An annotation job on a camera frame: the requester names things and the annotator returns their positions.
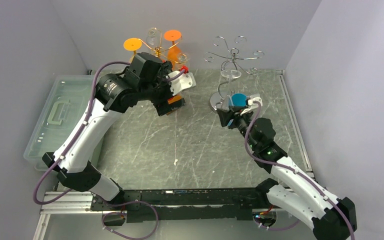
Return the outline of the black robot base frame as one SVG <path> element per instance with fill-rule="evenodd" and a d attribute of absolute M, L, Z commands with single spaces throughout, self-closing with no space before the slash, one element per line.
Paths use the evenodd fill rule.
<path fill-rule="evenodd" d="M 122 200 L 107 205 L 93 196 L 93 212 L 123 211 L 127 223 L 142 223 L 159 219 L 206 220 L 236 219 L 251 221 L 254 215 L 265 212 L 271 204 L 256 187 L 202 189 L 126 189 Z"/>

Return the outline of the orange plastic wine glass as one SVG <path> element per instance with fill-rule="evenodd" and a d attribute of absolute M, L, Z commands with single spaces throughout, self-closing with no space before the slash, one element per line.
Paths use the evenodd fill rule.
<path fill-rule="evenodd" d="M 179 42 L 182 40 L 182 33 L 179 30 L 171 29 L 166 31 L 163 37 L 166 41 L 171 42 L 166 57 L 171 62 L 172 66 L 175 67 L 178 63 L 178 55 L 182 52 L 178 47 Z"/>

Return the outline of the gold wire rack wooden base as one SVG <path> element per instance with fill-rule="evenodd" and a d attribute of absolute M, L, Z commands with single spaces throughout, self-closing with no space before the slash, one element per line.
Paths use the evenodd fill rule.
<path fill-rule="evenodd" d="M 146 44 L 146 39 L 139 38 L 142 40 L 142 46 L 132 60 L 131 71 L 138 77 L 138 83 L 134 87 L 141 92 L 149 93 L 149 101 L 157 85 L 162 81 L 169 83 L 168 74 L 177 71 L 167 59 L 167 50 L 172 43 L 164 39 L 165 32 L 161 31 L 162 43 L 155 48 L 150 48 Z"/>

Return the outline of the yellow plastic wine glass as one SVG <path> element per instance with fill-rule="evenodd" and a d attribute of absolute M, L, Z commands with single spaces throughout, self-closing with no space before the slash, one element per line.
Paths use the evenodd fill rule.
<path fill-rule="evenodd" d="M 132 52 L 131 57 L 129 58 L 129 62 L 131 63 L 137 54 L 137 50 L 142 47 L 142 40 L 136 37 L 128 38 L 124 41 L 123 47 L 126 51 Z"/>

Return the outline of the aluminium rail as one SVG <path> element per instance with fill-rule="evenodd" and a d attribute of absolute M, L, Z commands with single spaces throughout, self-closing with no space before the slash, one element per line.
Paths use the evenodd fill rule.
<path fill-rule="evenodd" d="M 70 191 L 56 201 L 43 205 L 43 211 L 55 214 L 74 214 L 91 212 L 109 212 L 123 210 L 138 212 L 143 201 L 156 209 L 188 208 L 221 208 L 233 206 L 234 209 L 265 209 L 270 206 L 261 193 L 253 187 L 240 188 L 207 188 L 207 189 L 142 189 L 126 190 L 125 206 L 104 203 L 98 196 L 90 192 Z"/>

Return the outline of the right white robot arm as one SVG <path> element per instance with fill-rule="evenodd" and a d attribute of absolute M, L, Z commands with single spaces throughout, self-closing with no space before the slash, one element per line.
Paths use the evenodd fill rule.
<path fill-rule="evenodd" d="M 301 170 L 274 140 L 270 119 L 257 113 L 218 109 L 222 127 L 238 129 L 244 137 L 248 155 L 257 165 L 285 183 L 293 192 L 274 179 L 263 181 L 255 194 L 256 203 L 267 208 L 282 208 L 305 224 L 318 240 L 354 240 L 357 217 L 355 204 L 348 197 L 339 198 Z"/>

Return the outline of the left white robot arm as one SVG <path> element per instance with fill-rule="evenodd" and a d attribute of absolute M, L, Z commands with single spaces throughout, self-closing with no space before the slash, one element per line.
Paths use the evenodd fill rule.
<path fill-rule="evenodd" d="M 101 197 L 111 210 L 123 205 L 125 193 L 90 162 L 97 144 L 122 114 L 138 102 L 149 101 L 159 116 L 166 115 L 184 103 L 182 100 L 171 102 L 171 99 L 196 85 L 186 67 L 174 71 L 170 61 L 147 52 L 137 53 L 124 66 L 120 73 L 101 75 L 96 71 L 91 95 L 79 122 L 61 147 L 45 153 L 42 158 L 48 169 L 57 173 L 64 187 L 91 192 Z"/>

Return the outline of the clear plastic storage bin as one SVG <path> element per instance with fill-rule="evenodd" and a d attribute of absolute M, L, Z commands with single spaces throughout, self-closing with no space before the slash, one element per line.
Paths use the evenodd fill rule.
<path fill-rule="evenodd" d="M 46 152 L 63 145 L 86 112 L 92 90 L 92 75 L 57 76 L 33 130 L 23 157 L 34 169 L 45 172 Z"/>

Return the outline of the blue plastic wine glass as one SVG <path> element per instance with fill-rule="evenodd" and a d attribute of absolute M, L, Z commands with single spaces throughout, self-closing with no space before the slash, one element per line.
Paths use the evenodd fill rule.
<path fill-rule="evenodd" d="M 232 129 L 234 127 L 234 121 L 236 115 L 239 115 L 244 109 L 248 107 L 247 96 L 243 93 L 235 93 L 231 97 L 230 105 L 229 105 L 229 121 L 227 123 L 227 127 Z"/>

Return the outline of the clear wine glass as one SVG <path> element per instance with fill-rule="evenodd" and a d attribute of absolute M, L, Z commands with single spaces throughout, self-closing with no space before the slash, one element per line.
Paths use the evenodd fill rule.
<path fill-rule="evenodd" d="M 233 105 L 232 95 L 235 93 L 232 83 L 241 77 L 242 73 L 236 69 L 224 69 L 220 72 L 221 76 L 225 78 L 223 83 L 219 84 L 218 91 L 221 97 L 221 109 L 228 111 L 230 106 Z M 221 86 L 225 86 L 225 91 L 221 92 Z"/>
<path fill-rule="evenodd" d="M 152 49 L 160 47 L 162 44 L 162 32 L 156 27 L 149 28 L 145 42 Z"/>
<path fill-rule="evenodd" d="M 175 69 L 181 71 L 182 69 L 189 69 L 190 55 L 186 52 L 180 52 L 176 55 Z"/>

